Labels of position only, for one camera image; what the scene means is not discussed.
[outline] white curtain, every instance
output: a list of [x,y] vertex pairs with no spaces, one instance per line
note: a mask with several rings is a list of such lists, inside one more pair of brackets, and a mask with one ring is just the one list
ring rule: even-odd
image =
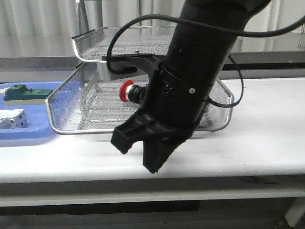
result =
[[[150,13],[179,16],[184,0],[104,0],[104,26],[122,26]],[[95,1],[85,1],[90,29],[98,24]],[[286,26],[305,15],[304,0],[273,0],[248,23],[248,31],[266,31]],[[165,25],[144,21],[141,25]],[[75,0],[0,0],[0,36],[77,35]]]

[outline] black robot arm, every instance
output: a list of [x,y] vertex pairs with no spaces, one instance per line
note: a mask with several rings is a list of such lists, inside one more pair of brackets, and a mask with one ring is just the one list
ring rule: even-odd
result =
[[[186,0],[180,18],[243,31],[271,0]],[[145,66],[149,83],[141,108],[115,128],[123,154],[143,141],[143,165],[155,173],[197,128],[215,80],[237,36],[178,24],[165,58],[128,57]]]

